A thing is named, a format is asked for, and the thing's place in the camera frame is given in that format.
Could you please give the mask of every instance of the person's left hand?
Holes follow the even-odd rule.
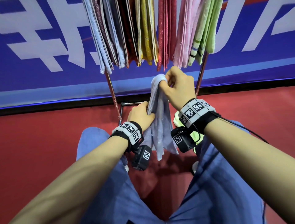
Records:
[[[150,115],[147,114],[147,107],[147,101],[139,104],[136,107],[133,107],[127,118],[127,121],[134,121],[138,123],[142,129],[142,132],[144,132],[155,119],[154,113],[151,113]]]

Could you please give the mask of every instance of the green towel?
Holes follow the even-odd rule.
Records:
[[[197,52],[197,55],[196,55],[196,60],[199,62],[199,65],[202,64],[203,55],[204,55],[204,52],[205,52],[206,42],[207,42],[208,33],[209,33],[209,25],[210,25],[210,21],[211,21],[211,16],[212,16],[212,12],[213,12],[215,2],[217,2],[217,1],[218,0],[212,0],[211,4],[210,4],[209,13],[208,13],[206,24],[205,24],[205,29],[204,29],[203,36],[202,36],[202,39],[201,39],[201,42],[200,42],[200,46],[198,48],[198,52]]]
[[[202,11],[200,13],[200,17],[199,17],[199,20],[197,23],[197,28],[196,28],[196,32],[195,32],[195,36],[194,36],[194,40],[193,40],[193,45],[191,47],[191,53],[189,55],[189,62],[187,63],[188,66],[191,66],[193,64],[195,57],[197,55],[197,51],[198,51],[198,48],[199,48],[199,45],[200,45],[200,42],[201,42],[201,39],[202,39],[202,36],[204,33],[211,1],[214,1],[214,0],[205,0],[205,3],[203,4],[203,8],[202,8]]]
[[[180,120],[179,120],[179,117],[178,117],[178,113],[179,111],[177,111],[175,114],[174,114],[174,119],[173,119],[173,123],[175,124],[176,127],[180,127],[180,126],[184,126]],[[191,137],[193,138],[193,140],[196,142],[196,145],[199,144],[203,138],[204,138],[204,135],[203,134],[198,134],[198,132],[192,132],[191,133]]]
[[[210,25],[209,25],[209,34],[206,43],[206,51],[210,54],[214,53],[215,49],[215,36],[216,36],[216,27],[217,21],[219,18],[221,6],[223,0],[216,0],[213,8],[213,12],[211,15]]]

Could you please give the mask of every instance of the purple towel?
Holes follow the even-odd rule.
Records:
[[[148,145],[152,150],[157,151],[158,161],[162,159],[164,148],[178,155],[176,144],[170,135],[173,127],[170,117],[169,102],[164,92],[159,88],[159,83],[162,80],[167,82],[163,74],[157,75],[152,80],[147,114],[154,113],[155,119],[151,126],[143,133],[144,141],[142,143],[142,145]]]

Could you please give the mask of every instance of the blue pants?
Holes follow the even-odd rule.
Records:
[[[107,140],[96,127],[82,132],[77,160]],[[197,145],[199,165],[188,191],[167,222],[158,219],[136,192],[122,158],[110,173],[81,223],[228,223],[261,224],[263,202],[204,136]]]

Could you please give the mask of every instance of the human arm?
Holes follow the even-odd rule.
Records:
[[[177,109],[195,98],[193,77],[177,67],[166,74],[161,89]],[[217,118],[204,129],[210,142],[236,172],[287,223],[295,223],[295,159]]]
[[[154,114],[147,115],[147,105],[144,102],[134,107],[128,116],[128,121],[138,123],[143,131],[155,118]],[[10,223],[79,223],[127,146],[126,139],[112,136],[66,169]]]

